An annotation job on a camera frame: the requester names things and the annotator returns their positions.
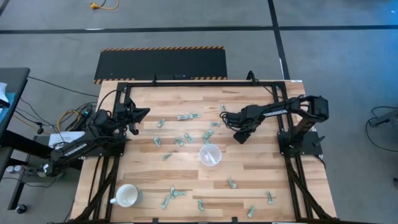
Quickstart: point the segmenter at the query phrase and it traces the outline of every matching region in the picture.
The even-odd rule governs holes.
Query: black floor stripe
[[[2,12],[4,12],[4,10],[6,9],[9,1],[10,0],[3,0],[2,4],[0,6],[0,16],[1,16]]]
[[[106,34],[136,32],[199,32],[199,31],[261,31],[271,26],[219,26],[219,27],[154,27],[113,29],[55,29],[55,30],[0,30],[0,34]]]
[[[268,0],[269,12],[271,14],[272,26],[274,28],[274,35],[276,41],[276,47],[280,58],[280,64],[282,65],[282,75],[286,80],[290,80],[289,69],[287,68],[285,50],[282,43],[282,37],[280,36],[278,19],[276,17],[275,6],[273,0]]]
[[[279,30],[389,30],[398,29],[398,25],[365,26],[280,26]]]

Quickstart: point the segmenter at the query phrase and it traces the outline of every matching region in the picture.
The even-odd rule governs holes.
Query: paper money
[[[184,145],[184,141],[183,141],[180,137],[175,138],[175,142],[176,142],[180,147],[182,147],[182,146]]]
[[[193,118],[200,118],[200,114],[190,114],[189,118],[193,119]]]
[[[268,196],[268,204],[269,205],[273,205],[274,201],[272,199],[272,195],[271,195],[271,192],[269,190],[267,190],[267,196]]]
[[[252,206],[252,207],[250,208],[249,213],[248,213],[248,217],[249,217],[249,218],[253,217],[253,213],[254,213],[254,210],[255,210],[255,209],[256,209],[256,208],[255,208],[254,206]]]
[[[221,123],[220,122],[216,122],[216,121],[212,121],[212,122],[210,122],[210,126],[211,127],[220,127],[221,126]]]
[[[203,202],[201,201],[201,199],[198,200],[198,208],[201,211],[203,211],[205,209],[205,208],[203,208]]]
[[[172,187],[170,188],[170,195],[172,196],[172,199],[174,199],[174,191],[175,191],[175,189],[174,189],[174,187],[172,186]]]
[[[209,139],[205,139],[205,138],[203,138],[203,140],[205,140],[205,144],[210,144],[210,141],[209,141]]]
[[[172,196],[172,199],[174,199],[174,197],[183,196],[186,194],[186,192],[175,190],[173,186],[170,189],[170,195]]]
[[[210,138],[210,136],[214,134],[214,131],[212,129],[207,130],[207,132],[203,135],[204,139]]]
[[[224,105],[220,105],[220,109],[222,112],[226,111],[225,106]]]
[[[167,204],[169,203],[170,198],[171,198],[171,196],[168,195],[168,196],[164,199],[163,203],[160,205],[160,207],[161,207],[162,209],[165,209],[165,208],[167,207]]]
[[[178,115],[177,119],[181,120],[181,119],[189,119],[189,114],[186,115]]]
[[[170,156],[172,156],[173,154],[167,154],[165,156],[163,156],[163,160],[166,161]]]
[[[232,182],[232,179],[229,179],[229,180],[228,180],[228,183],[229,183],[229,186],[230,186],[232,189],[235,189],[235,188],[236,188],[236,184],[234,184],[234,183]]]
[[[166,121],[166,119],[162,119],[161,121],[159,121],[159,123],[156,124],[156,126],[157,126],[158,128],[161,128],[161,127],[163,126],[163,124],[164,124],[165,121]]]
[[[159,137],[159,136],[156,136],[156,137],[154,138],[154,141],[155,141],[156,146],[157,146],[157,147],[160,147],[160,137]]]
[[[191,136],[189,136],[188,133],[185,133],[185,134],[184,134],[184,137],[185,137],[185,139],[186,139],[189,143],[192,143],[192,138],[191,138]]]

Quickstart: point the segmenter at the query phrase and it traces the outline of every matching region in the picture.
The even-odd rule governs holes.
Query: orange and black striped edge
[[[223,46],[199,46],[199,47],[121,47],[121,48],[105,48],[105,51],[122,51],[122,50],[194,50],[194,49],[224,49]]]
[[[122,51],[122,50],[196,50],[196,49],[224,49],[223,46],[199,46],[199,47],[132,47],[132,48],[105,48],[105,51]],[[195,77],[194,80],[226,80],[227,77]],[[95,84],[101,84],[103,81],[131,81],[133,78],[105,78],[94,80]]]

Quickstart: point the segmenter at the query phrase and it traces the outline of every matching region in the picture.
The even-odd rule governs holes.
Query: yellow cable
[[[79,112],[77,112],[77,111],[75,111],[75,110],[68,110],[68,111],[66,111],[64,114],[62,114],[61,117],[60,117],[60,119],[58,119],[58,121],[57,121],[57,129],[58,129],[58,132],[61,131],[61,129],[60,129],[60,122],[61,122],[62,118],[63,118],[65,115],[70,114],[70,113],[75,113],[75,114],[77,115],[77,121],[76,121],[76,123],[78,123],[78,122],[80,121],[80,113],[79,113]],[[73,124],[73,126],[70,127],[67,131],[72,130],[72,129],[75,127],[75,124]]]
[[[24,124],[26,124],[26,125],[28,125],[29,127],[31,127],[31,128],[33,128],[33,129],[35,129],[35,130],[37,130],[37,128],[36,127],[34,127],[34,126],[32,126],[32,125],[30,125],[28,122],[26,122],[26,121],[24,121],[23,119],[20,119],[20,118],[18,118],[17,116],[15,116],[15,115],[12,115],[13,117],[15,117],[15,118],[17,118],[20,122],[22,122],[22,123],[24,123]]]
[[[91,9],[105,9],[105,10],[113,10],[119,7],[119,0],[116,0],[116,5],[114,7],[108,8],[108,7],[103,7],[100,5],[97,5],[95,2],[91,3],[90,8]]]

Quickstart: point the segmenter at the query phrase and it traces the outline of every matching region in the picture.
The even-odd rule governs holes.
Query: gray floor
[[[11,0],[0,17],[4,29],[89,29],[181,26],[269,26],[267,1],[120,0],[115,11],[92,11],[91,0]],[[370,0],[275,0],[280,26],[398,24],[398,3]],[[303,80],[307,93],[330,102],[330,119],[317,126],[338,216],[344,220],[397,223],[398,153],[382,151],[366,139],[364,124],[375,106],[398,106],[398,30],[281,32],[291,79]],[[29,67],[31,76],[98,94],[93,76],[100,49],[223,45],[228,76],[281,79],[272,31],[133,34],[0,35],[0,67]],[[23,99],[50,122],[67,109],[96,98],[29,80]],[[27,110],[27,105],[18,106]],[[18,120],[9,129],[31,138],[35,130]],[[372,138],[396,149],[388,125],[371,129]],[[78,173],[49,189],[28,188],[21,202],[29,212],[16,215],[0,205],[1,223],[60,222],[74,198]],[[15,182],[0,183],[7,202]]]

